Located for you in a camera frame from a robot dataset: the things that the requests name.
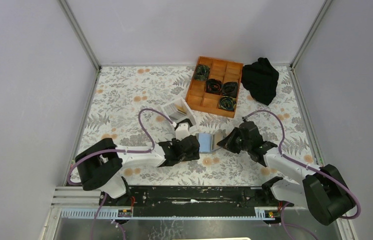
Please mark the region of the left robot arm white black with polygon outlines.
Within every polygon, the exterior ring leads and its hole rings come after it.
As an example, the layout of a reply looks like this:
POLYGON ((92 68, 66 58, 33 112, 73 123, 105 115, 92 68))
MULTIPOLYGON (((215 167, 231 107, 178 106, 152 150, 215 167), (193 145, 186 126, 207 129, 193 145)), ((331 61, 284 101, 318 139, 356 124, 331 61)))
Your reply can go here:
POLYGON ((172 167, 198 160, 199 150, 200 143, 194 135, 138 147, 117 146, 111 138, 105 138, 77 155, 73 168, 84 191, 100 190, 122 206, 130 198, 127 181, 122 177, 126 168, 172 167))

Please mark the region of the grey leather card holder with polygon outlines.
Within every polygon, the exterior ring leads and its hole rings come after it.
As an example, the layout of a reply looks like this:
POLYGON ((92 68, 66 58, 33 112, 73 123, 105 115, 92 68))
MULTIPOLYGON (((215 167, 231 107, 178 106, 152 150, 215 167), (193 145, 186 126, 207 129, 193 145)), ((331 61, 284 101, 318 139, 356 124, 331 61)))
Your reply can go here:
POLYGON ((214 133, 197 133, 195 135, 199 142, 199 153, 209 154, 219 149, 218 142, 222 141, 226 136, 225 130, 220 130, 214 133))

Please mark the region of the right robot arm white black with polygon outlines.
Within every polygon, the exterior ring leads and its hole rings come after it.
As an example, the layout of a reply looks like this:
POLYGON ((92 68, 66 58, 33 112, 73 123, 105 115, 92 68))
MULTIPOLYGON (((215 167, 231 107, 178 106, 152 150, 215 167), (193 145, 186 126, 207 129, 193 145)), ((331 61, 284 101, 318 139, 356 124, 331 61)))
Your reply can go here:
POLYGON ((247 152, 254 162, 288 177, 273 177, 262 184, 261 199, 268 206, 279 201, 292 203, 327 226, 358 205, 335 166, 320 167, 289 158, 280 153, 277 144, 265 141, 252 121, 235 127, 217 145, 235 154, 247 152))

